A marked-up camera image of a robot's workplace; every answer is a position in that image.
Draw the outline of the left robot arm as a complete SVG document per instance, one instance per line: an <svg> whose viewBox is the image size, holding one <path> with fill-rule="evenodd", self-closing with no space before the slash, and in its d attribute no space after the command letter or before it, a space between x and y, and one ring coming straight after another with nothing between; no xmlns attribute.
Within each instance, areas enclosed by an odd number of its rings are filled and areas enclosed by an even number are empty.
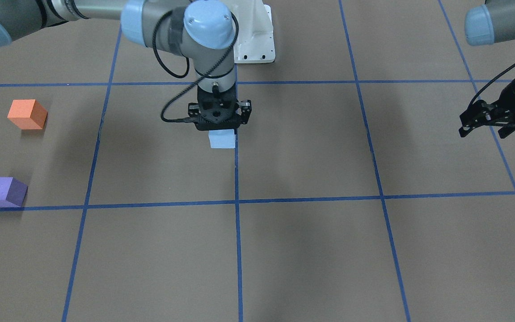
<svg viewBox="0 0 515 322"><path fill-rule="evenodd" d="M472 46L493 45L515 40L515 0L487 0L470 9L464 21L466 41ZM515 63L505 72L515 68ZM515 79L493 103L480 100L476 94L460 114L460 137L480 127L497 127L501 139L515 132Z"/></svg>

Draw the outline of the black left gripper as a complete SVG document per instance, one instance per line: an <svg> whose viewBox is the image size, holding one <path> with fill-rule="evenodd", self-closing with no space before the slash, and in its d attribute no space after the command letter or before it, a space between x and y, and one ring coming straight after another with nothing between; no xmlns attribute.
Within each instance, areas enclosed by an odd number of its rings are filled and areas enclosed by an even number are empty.
<svg viewBox="0 0 515 322"><path fill-rule="evenodd" d="M499 127L498 136L501 139L515 132L515 79L502 90L498 100L493 103L484 100L472 102L460 114L460 122L460 137L466 137L472 130L482 126Z"/></svg>

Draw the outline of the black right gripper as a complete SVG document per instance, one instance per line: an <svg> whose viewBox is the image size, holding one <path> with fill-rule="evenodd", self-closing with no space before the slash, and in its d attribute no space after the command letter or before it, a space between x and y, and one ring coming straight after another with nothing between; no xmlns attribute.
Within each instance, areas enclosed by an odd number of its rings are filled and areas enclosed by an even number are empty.
<svg viewBox="0 0 515 322"><path fill-rule="evenodd" d="M207 92L198 87L198 101L188 104L188 120L198 131L236 130L247 124L252 101L237 99L236 87L221 91L213 84Z"/></svg>

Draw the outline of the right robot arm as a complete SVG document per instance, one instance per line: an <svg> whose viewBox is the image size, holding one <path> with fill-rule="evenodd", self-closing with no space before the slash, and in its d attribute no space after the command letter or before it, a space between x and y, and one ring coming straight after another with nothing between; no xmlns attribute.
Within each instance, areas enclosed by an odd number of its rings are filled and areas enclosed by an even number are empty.
<svg viewBox="0 0 515 322"><path fill-rule="evenodd" d="M71 21L118 20L129 41L151 48L169 75L197 78L169 100L160 118L199 131L236 130L249 122L234 76L235 15L219 0L0 0L0 47Z"/></svg>

